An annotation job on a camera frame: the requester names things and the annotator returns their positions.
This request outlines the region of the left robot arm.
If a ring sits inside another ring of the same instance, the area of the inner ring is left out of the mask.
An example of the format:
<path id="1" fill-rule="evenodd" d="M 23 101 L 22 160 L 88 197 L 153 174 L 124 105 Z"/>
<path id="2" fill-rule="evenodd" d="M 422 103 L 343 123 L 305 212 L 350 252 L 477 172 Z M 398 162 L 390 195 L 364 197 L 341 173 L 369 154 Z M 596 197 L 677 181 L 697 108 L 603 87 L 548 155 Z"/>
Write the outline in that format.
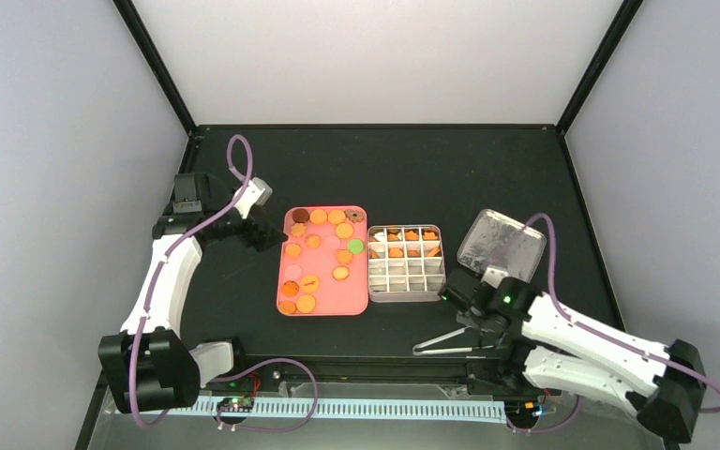
<path id="1" fill-rule="evenodd" d="M 286 240 L 265 217 L 273 189 L 253 177 L 219 206 L 205 173 L 175 176 L 172 198 L 152 229 L 152 256 L 135 306 L 97 355 L 117 410 L 124 414 L 189 407 L 200 391 L 234 367 L 235 342 L 189 349 L 181 321 L 190 282 L 211 243 L 236 237 L 262 252 Z"/>

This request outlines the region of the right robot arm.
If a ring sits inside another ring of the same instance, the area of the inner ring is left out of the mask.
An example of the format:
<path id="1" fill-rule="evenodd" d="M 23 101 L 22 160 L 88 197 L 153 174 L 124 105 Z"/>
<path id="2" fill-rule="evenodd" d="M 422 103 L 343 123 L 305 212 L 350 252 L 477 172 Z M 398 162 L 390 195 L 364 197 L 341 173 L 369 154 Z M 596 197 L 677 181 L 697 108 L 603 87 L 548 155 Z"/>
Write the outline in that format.
<path id="1" fill-rule="evenodd" d="M 628 335 L 515 277 L 490 285 L 454 271 L 439 295 L 466 329 L 503 350 L 492 381 L 504 390 L 573 393 L 619 408 L 665 440 L 691 442 L 707 391 L 693 344 Z"/>

